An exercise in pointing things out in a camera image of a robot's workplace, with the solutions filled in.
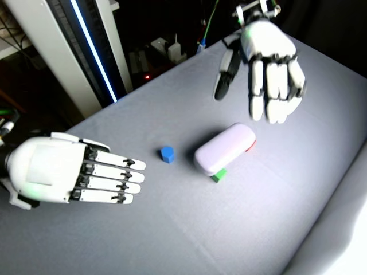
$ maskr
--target dark background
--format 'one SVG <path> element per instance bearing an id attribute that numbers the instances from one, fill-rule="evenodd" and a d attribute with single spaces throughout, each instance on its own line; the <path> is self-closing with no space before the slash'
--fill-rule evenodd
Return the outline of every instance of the dark background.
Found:
<path id="1" fill-rule="evenodd" d="M 207 46 L 238 29 L 231 14 L 239 3 L 220 0 L 207 37 Z M 195 54 L 202 26 L 215 0 L 119 0 L 115 12 L 124 51 L 141 48 L 158 37 L 178 42 L 188 56 Z M 282 12 L 274 20 L 287 34 L 367 77 L 365 36 L 367 1 L 278 0 Z"/>

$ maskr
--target red object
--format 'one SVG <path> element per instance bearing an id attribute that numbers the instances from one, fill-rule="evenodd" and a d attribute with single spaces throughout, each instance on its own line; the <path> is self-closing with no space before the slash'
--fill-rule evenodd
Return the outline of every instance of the red object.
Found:
<path id="1" fill-rule="evenodd" d="M 256 140 L 252 143 L 252 145 L 249 147 L 249 149 L 247 149 L 245 152 L 250 151 L 250 149 L 251 149 L 253 146 L 255 146 L 255 144 L 256 144 Z"/>

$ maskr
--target gray table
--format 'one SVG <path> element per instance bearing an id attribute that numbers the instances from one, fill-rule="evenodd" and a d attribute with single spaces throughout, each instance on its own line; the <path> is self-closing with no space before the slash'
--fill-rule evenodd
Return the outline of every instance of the gray table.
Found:
<path id="1" fill-rule="evenodd" d="M 367 80 L 295 41 L 308 94 L 283 125 L 248 115 L 248 69 L 227 97 L 212 89 L 219 42 L 69 133 L 144 160 L 128 206 L 42 203 L 24 211 L 0 192 L 1 274 L 279 274 L 314 224 L 367 133 Z M 235 122 L 257 145 L 219 184 L 193 151 Z M 175 148 L 172 164 L 157 150 Z"/>

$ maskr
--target white robotic hand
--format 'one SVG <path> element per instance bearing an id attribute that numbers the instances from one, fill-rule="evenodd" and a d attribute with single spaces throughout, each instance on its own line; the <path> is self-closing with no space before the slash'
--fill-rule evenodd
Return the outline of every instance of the white robotic hand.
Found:
<path id="1" fill-rule="evenodd" d="M 3 161 L 9 173 L 2 183 L 10 203 L 23 209 L 31 205 L 18 194 L 35 201 L 69 203 L 132 202 L 140 192 L 145 163 L 109 153 L 102 143 L 54 132 L 51 137 L 33 137 Z"/>
<path id="2" fill-rule="evenodd" d="M 244 28 L 241 47 L 249 61 L 252 118 L 260 120 L 266 104 L 269 122 L 284 123 L 305 93 L 306 79 L 295 45 L 269 20 L 259 19 Z"/>

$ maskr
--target white shelf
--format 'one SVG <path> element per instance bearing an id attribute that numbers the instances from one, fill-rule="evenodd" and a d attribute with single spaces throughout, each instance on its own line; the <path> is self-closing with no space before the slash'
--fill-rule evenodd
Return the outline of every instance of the white shelf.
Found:
<path id="1" fill-rule="evenodd" d="M 111 10 L 114 11 L 114 10 L 117 10 L 120 8 L 119 4 L 115 1 L 115 0 L 109 0 L 110 1 L 110 7 L 111 7 Z M 16 40 L 18 42 L 20 42 L 20 40 L 22 39 L 24 34 L 18 34 L 15 36 Z M 18 45 L 14 42 L 14 40 L 9 37 L 9 38 L 6 38 L 7 41 L 9 41 L 12 45 L 15 45 L 17 48 Z M 22 42 L 22 47 L 23 49 L 29 47 L 30 45 L 32 45 L 32 43 L 27 39 L 25 38 Z M 16 53 L 18 51 L 18 49 L 10 46 L 8 43 L 6 43 L 4 40 L 1 40 L 0 39 L 0 60 L 13 54 L 13 53 Z"/>

